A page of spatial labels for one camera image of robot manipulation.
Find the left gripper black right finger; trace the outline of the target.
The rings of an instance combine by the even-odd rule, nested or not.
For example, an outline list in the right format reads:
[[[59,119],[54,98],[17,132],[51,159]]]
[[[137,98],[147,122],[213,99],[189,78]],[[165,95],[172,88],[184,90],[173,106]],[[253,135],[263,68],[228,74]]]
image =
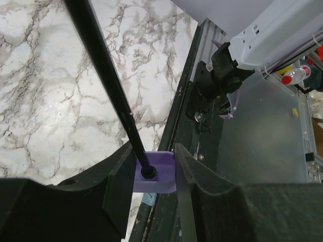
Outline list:
[[[321,184],[235,184],[187,167],[197,241],[322,241]]]

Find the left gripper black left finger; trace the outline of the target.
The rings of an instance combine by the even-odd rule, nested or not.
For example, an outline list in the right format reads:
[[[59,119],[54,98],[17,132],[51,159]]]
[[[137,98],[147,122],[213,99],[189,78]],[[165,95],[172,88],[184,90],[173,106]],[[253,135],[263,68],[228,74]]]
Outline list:
[[[3,178],[1,241],[121,241],[132,193],[130,144],[58,185]]]

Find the lilac umbrella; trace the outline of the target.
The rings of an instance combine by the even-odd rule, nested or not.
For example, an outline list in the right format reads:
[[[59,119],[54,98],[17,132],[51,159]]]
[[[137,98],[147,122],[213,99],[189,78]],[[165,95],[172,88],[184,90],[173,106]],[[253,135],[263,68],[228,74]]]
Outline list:
[[[65,1],[64,3],[136,154],[137,167],[133,191],[158,194],[175,192],[174,154],[169,151],[145,151],[133,112],[90,1]]]

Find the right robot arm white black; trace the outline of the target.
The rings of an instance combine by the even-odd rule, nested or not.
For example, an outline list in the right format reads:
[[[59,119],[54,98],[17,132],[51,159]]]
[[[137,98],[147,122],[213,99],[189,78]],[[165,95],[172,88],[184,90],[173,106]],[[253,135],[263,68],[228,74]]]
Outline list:
[[[322,1],[273,1],[248,27],[218,46],[212,68],[196,81],[199,96],[212,101],[233,93],[282,43],[322,14]]]

